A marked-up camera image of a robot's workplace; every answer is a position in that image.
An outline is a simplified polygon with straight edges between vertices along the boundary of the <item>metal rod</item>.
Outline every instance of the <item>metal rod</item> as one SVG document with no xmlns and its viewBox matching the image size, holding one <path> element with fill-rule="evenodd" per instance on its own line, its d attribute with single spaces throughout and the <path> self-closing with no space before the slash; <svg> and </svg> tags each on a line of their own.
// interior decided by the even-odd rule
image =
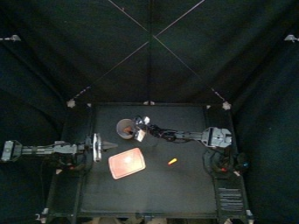
<svg viewBox="0 0 299 224">
<path fill-rule="evenodd" d="M 164 31 L 166 30 L 168 30 L 168 28 L 174 25 L 174 24 L 176 24 L 180 20 L 182 20 L 182 18 L 184 17 L 184 16 L 187 16 L 191 12 L 192 12 L 192 10 L 204 2 L 206 0 L 202 0 L 199 3 L 196 3 L 192 7 L 191 7 L 191 9 L 186 12 L 186 13 L 183 13 L 179 17 L 178 17 L 178 19 L 175 19 L 174 20 L 174 22 L 155 35 L 156 37 L 160 35 L 160 34 L 163 34 L 164 33 Z"/>
</svg>

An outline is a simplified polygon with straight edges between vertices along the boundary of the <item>black fabric wall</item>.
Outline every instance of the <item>black fabric wall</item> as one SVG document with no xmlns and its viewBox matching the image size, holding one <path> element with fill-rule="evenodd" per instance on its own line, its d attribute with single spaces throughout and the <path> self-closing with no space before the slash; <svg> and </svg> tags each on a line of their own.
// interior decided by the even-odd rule
<svg viewBox="0 0 299 224">
<path fill-rule="evenodd" d="M 87 87 L 80 102 L 222 103 L 215 88 L 252 162 L 259 223 L 296 223 L 299 44 L 283 39 L 299 36 L 298 1 L 207 0 L 178 22 L 199 1 L 113 3 L 123 10 L 111 1 L 0 2 L 0 38 L 23 39 L 0 43 L 0 144 L 60 139 L 65 102 Z M 196 74 L 124 12 L 154 35 L 175 22 L 158 38 Z M 0 222 L 41 210 L 37 166 L 0 164 Z"/>
<path fill-rule="evenodd" d="M 15 28 L 0 14 L 0 36 Z M 61 139 L 65 102 L 24 42 L 0 43 L 0 153 L 7 140 L 47 145 Z M 51 174 L 41 161 L 0 164 L 0 223 L 33 223 L 44 208 Z"/>
<path fill-rule="evenodd" d="M 279 43 L 235 106 L 248 154 L 247 194 L 259 223 L 298 223 L 299 45 Z"/>
</svg>

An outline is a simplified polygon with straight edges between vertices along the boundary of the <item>metal frame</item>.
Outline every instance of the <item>metal frame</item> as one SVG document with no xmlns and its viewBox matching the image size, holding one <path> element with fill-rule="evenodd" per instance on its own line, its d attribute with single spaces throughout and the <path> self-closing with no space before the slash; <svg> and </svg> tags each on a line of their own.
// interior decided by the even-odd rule
<svg viewBox="0 0 299 224">
<path fill-rule="evenodd" d="M 139 105 L 139 106 L 144 106 L 143 104 L 136 104 L 136 103 L 100 103 L 99 105 L 117 105 L 117 106 L 129 106 L 129 105 Z M 159 106 L 166 106 L 166 107 L 171 107 L 171 106 L 194 106 L 194 107 L 203 107 L 204 105 L 202 104 L 174 104 L 174 103 L 159 103 L 156 104 Z M 211 126 L 214 125 L 215 122 L 215 118 L 218 117 L 219 119 L 219 115 L 214 115 L 212 110 L 216 109 L 218 111 L 223 110 L 222 105 L 212 105 L 211 108 L 204 107 L 203 109 L 203 114 L 204 114 L 204 120 L 206 120 L 206 126 Z M 234 125 L 232 125 L 232 120 L 231 120 L 231 113 L 230 111 L 222 111 L 220 113 L 224 113 L 224 117 L 227 117 L 226 119 L 226 125 L 223 128 L 230 128 L 231 133 L 232 133 L 232 139 L 234 139 L 234 143 L 232 143 L 232 153 L 238 152 L 238 145 L 236 145 L 236 136 L 235 136 L 235 131 L 234 131 Z M 92 122 L 93 122 L 93 118 L 95 117 L 92 115 L 93 113 L 91 113 L 91 117 L 89 117 L 89 131 L 92 131 Z M 47 207 L 49 208 L 49 217 L 51 219 L 53 217 L 67 217 L 68 220 L 71 221 L 72 224 L 76 224 L 77 222 L 77 218 L 79 217 L 85 217 L 85 218 L 93 218 L 93 217 L 117 217 L 117 218 L 127 218 L 127 217 L 152 217 L 152 218 L 179 218 L 179 219 L 218 219 L 219 223 L 224 223 L 224 221 L 231 218 L 231 219 L 240 219 L 244 223 L 248 223 L 248 217 L 247 217 L 247 210 L 248 210 L 248 199 L 247 199 L 247 193 L 246 193 L 246 186 L 244 186 L 244 180 L 242 177 L 235 178 L 235 185 L 234 188 L 238 188 L 240 191 L 240 195 L 242 195 L 242 202 L 243 202 L 243 209 L 242 211 L 223 211 L 220 209 L 220 191 L 219 189 L 222 187 L 226 187 L 226 183 L 230 183 L 228 179 L 218 179 L 214 178 L 214 188 L 215 188 L 215 195 L 216 195 L 216 205 L 218 205 L 218 211 L 215 211 L 215 213 L 83 213 L 80 211 L 80 202 L 81 202 L 81 187 L 83 187 L 83 183 L 84 183 L 84 172 L 80 172 L 79 174 L 79 181 L 76 184 L 76 195 L 75 195 L 75 205 L 72 207 L 72 213 L 52 213 L 52 207 L 55 206 L 52 204 L 52 197 L 55 195 L 55 190 L 57 189 L 57 175 L 53 174 L 53 178 L 52 178 L 52 184 L 51 184 L 51 193 L 49 193 L 49 198 L 48 198 L 48 202 L 47 202 Z"/>
</svg>

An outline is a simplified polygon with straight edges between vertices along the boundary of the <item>yellow object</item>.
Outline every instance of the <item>yellow object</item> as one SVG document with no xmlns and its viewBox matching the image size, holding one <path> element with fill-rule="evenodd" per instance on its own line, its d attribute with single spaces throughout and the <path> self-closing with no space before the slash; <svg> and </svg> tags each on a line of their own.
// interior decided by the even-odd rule
<svg viewBox="0 0 299 224">
<path fill-rule="evenodd" d="M 168 165 L 171 165 L 172 163 L 175 163 L 178 161 L 176 158 L 174 158 L 170 162 L 168 162 Z"/>
</svg>

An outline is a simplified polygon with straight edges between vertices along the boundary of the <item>black curtain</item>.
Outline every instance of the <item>black curtain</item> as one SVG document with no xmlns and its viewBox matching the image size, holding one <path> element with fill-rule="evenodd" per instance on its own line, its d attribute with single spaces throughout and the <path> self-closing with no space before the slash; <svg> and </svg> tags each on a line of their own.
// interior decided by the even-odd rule
<svg viewBox="0 0 299 224">
<path fill-rule="evenodd" d="M 0 13 L 0 36 L 15 34 Z M 0 42 L 0 154 L 7 140 L 47 145 L 61 139 L 65 102 L 24 41 Z M 51 174 L 41 161 L 0 164 L 0 223 L 33 223 Z"/>
<path fill-rule="evenodd" d="M 251 159 L 247 196 L 258 223 L 299 221 L 298 59 L 299 45 L 282 40 L 235 103 L 238 142 Z"/>
</svg>

